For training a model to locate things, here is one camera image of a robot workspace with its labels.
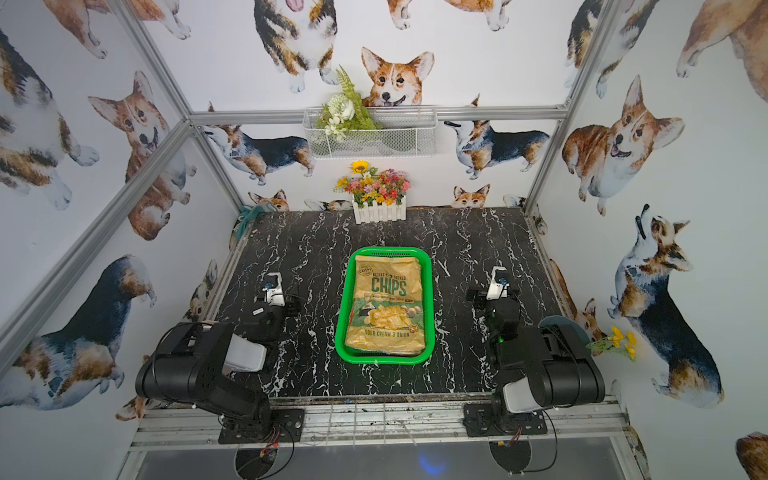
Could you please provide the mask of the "tan sour cream chips bag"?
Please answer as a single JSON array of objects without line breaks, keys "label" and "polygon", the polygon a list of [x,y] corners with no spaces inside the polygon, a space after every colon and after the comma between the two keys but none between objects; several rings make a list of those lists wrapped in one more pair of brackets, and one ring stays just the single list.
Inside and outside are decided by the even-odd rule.
[{"label": "tan sour cream chips bag", "polygon": [[358,256],[352,293],[346,347],[390,356],[415,356],[425,349],[418,259]]}]

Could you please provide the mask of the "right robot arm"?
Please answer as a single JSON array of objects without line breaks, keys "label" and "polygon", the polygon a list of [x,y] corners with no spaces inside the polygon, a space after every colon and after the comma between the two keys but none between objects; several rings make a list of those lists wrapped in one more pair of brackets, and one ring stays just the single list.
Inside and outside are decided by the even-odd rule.
[{"label": "right robot arm", "polygon": [[471,288],[466,299],[488,328],[485,350],[496,372],[490,418],[475,415],[483,433],[544,434],[545,411],[604,400],[603,376],[576,323],[545,319],[526,324],[517,293],[506,286]]}]

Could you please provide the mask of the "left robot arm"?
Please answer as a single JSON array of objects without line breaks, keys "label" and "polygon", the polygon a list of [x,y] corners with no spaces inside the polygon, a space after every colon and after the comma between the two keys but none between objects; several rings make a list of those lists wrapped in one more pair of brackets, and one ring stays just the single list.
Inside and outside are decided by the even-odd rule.
[{"label": "left robot arm", "polygon": [[299,440],[304,410],[274,410],[261,388],[232,378],[234,373],[267,369],[283,320],[299,311],[297,297],[271,290],[239,322],[175,325],[141,367],[135,381],[137,395],[216,414],[221,444]]}]

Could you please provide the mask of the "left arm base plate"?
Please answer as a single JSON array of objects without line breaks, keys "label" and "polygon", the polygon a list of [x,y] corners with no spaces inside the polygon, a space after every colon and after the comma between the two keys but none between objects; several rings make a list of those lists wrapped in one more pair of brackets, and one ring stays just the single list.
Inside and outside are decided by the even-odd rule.
[{"label": "left arm base plate", "polygon": [[298,408],[270,410],[267,414],[261,413],[255,418],[221,416],[218,443],[234,445],[298,441],[301,439],[304,417],[305,410]]}]

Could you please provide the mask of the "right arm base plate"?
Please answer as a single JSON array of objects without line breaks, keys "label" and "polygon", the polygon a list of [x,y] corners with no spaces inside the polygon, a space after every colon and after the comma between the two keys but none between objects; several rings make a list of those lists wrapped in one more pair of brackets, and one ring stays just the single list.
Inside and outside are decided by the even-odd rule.
[{"label": "right arm base plate", "polygon": [[491,403],[469,403],[463,406],[463,420],[469,437],[545,435],[547,421],[543,411],[510,413]]}]

